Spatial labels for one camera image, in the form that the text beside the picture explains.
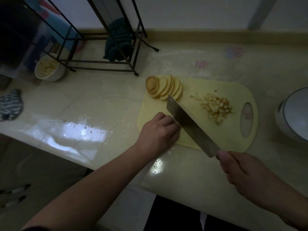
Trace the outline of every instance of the countertop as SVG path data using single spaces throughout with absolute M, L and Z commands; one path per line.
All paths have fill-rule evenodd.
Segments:
M 247 152 L 308 196 L 308 147 L 289 140 L 274 122 L 279 102 L 308 85 L 307 48 L 184 42 L 152 45 L 160 52 L 142 46 L 136 67 L 140 77 L 79 70 L 39 86 L 13 81 L 2 94 L 21 89 L 24 110 L 17 120 L 1 122 L 0 132 L 97 169 L 137 140 L 136 120 L 146 77 L 170 73 L 236 81 L 250 89 L 258 105 L 258 130 Z M 103 43 L 90 41 L 80 57 L 98 60 L 103 52 Z M 249 230 L 293 230 L 239 195 L 219 162 L 196 149 L 175 145 L 151 162 L 135 183 Z

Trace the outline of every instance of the yellow cutting board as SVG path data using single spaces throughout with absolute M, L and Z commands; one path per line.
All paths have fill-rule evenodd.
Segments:
M 247 150 L 255 137 L 258 113 L 257 105 L 252 93 L 243 85 L 235 82 L 223 82 L 207 79 L 181 78 L 183 85 L 183 95 L 178 103 L 197 122 L 206 134 L 223 150 L 244 152 Z M 221 125 L 209 120 L 205 109 L 201 108 L 199 101 L 189 98 L 190 95 L 206 96 L 212 93 L 217 96 L 226 97 L 233 106 L 233 114 L 228 114 L 227 119 Z M 248 138 L 243 138 L 240 130 L 240 117 L 243 106 L 250 103 L 253 110 L 252 130 Z M 137 118 L 137 127 L 141 131 L 143 125 L 151 120 L 156 113 L 167 111 L 167 102 L 160 99 L 153 99 L 148 92 L 144 94 L 142 105 Z M 181 129 L 177 144 L 200 149 L 193 139 Z

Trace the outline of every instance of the kitchen counter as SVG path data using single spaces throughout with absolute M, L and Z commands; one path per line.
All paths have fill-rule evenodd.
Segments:
M 97 169 L 137 140 L 136 120 L 146 77 L 170 73 L 178 77 L 236 81 L 250 89 L 258 105 L 258 130 L 247 152 L 308 196 L 308 147 L 289 140 L 274 122 L 279 102 L 308 85 L 308 49 L 241 45 L 234 54 L 230 50 L 226 54 L 232 45 L 152 45 L 161 50 L 157 53 L 142 46 L 136 68 L 140 77 L 133 73 L 79 70 L 68 71 L 57 82 L 42 81 L 39 86 L 13 81 L 2 94 L 21 89 L 24 111 L 17 120 L 0 123 L 0 133 Z M 101 42 L 91 41 L 81 57 L 97 60 L 103 52 Z M 151 162 L 135 183 L 250 230 L 293 230 L 276 215 L 239 195 L 227 182 L 218 160 L 196 149 L 175 145 Z

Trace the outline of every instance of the white bowl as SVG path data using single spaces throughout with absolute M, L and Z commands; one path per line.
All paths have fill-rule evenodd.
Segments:
M 42 67 L 43 67 L 43 61 L 54 61 L 55 63 L 57 63 L 57 65 L 55 66 L 55 69 L 52 70 L 50 73 L 48 74 L 43 74 L 42 71 Z M 50 57 L 48 54 L 46 54 L 45 56 L 43 56 L 38 63 L 35 66 L 35 76 L 39 79 L 43 79 L 43 80 L 47 80 L 47 81 L 56 81 L 58 79 L 60 79 L 64 74 L 65 74 L 65 66 L 60 64 L 59 62 L 56 62 L 52 57 Z
M 308 143 L 308 87 L 281 101 L 275 112 L 279 129 L 300 143 Z

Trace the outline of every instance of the cleaver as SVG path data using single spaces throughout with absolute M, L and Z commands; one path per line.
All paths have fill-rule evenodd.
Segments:
M 208 157 L 218 154 L 220 147 L 198 126 L 191 116 L 170 95 L 167 110 Z

